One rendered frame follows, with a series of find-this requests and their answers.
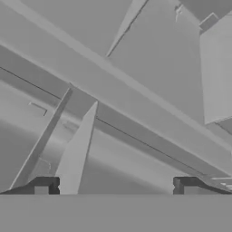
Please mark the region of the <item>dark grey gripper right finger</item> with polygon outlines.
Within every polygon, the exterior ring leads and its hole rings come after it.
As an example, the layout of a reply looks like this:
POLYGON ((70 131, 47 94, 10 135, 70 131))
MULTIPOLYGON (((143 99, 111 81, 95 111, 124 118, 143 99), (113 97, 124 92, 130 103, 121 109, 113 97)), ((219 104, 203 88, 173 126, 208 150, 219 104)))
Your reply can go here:
POLYGON ((197 177, 174 177, 174 195, 232 195, 229 190, 215 188, 197 177))

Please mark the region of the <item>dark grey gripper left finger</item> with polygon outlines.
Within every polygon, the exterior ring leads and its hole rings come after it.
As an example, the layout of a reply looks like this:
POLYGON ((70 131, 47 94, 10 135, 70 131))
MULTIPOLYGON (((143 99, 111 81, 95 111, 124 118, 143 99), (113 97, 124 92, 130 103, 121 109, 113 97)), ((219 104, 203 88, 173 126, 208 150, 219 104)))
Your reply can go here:
POLYGON ((59 177, 36 177, 24 186, 1 192, 1 195, 35 195, 42 192, 48 195, 59 195, 59 186, 59 177))

